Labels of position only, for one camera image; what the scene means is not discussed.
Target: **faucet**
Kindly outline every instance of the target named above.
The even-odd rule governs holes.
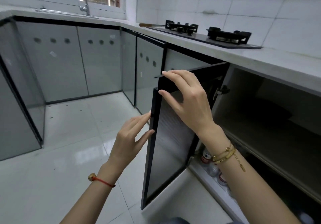
[[[88,0],[85,0],[86,5],[84,7],[79,6],[80,10],[86,12],[87,16],[90,16]]]

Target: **floor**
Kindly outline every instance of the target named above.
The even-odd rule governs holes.
[[[88,175],[107,161],[122,124],[138,115],[123,93],[47,106],[44,148],[0,162],[1,220],[59,223],[90,184]],[[231,221],[188,169],[141,211],[146,151],[147,144],[119,178],[98,224],[158,223],[175,216],[191,223]]]

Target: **gas stove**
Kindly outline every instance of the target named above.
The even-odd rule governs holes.
[[[203,43],[211,44],[214,46],[219,46],[228,49],[260,49],[262,46],[255,46],[247,44],[251,32],[245,31],[234,31],[226,32],[221,31],[217,27],[209,27],[207,29],[208,34],[198,34],[197,24],[181,24],[179,22],[174,23],[174,21],[166,20],[165,27],[148,27],[152,30],[162,31],[168,34],[177,35],[187,39],[193,39]]]

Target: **red string bracelet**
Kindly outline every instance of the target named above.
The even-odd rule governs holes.
[[[91,181],[91,182],[97,180],[97,181],[100,181],[100,182],[102,182],[103,184],[106,184],[106,185],[108,185],[108,186],[110,186],[110,187],[112,187],[112,188],[116,187],[116,185],[111,185],[111,184],[105,182],[104,180],[101,180],[100,178],[96,177],[96,174],[94,174],[94,173],[92,173],[92,174],[90,174],[90,175],[88,176],[88,180]]]

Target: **sink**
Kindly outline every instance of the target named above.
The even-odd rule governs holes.
[[[73,14],[73,13],[50,10],[50,9],[36,9],[35,11],[36,12],[42,12],[42,13],[54,13],[54,14],[63,14],[63,15],[70,15],[70,16],[78,16],[78,17],[87,17],[87,18],[99,19],[99,17],[97,17],[97,16],[87,16],[85,14]]]

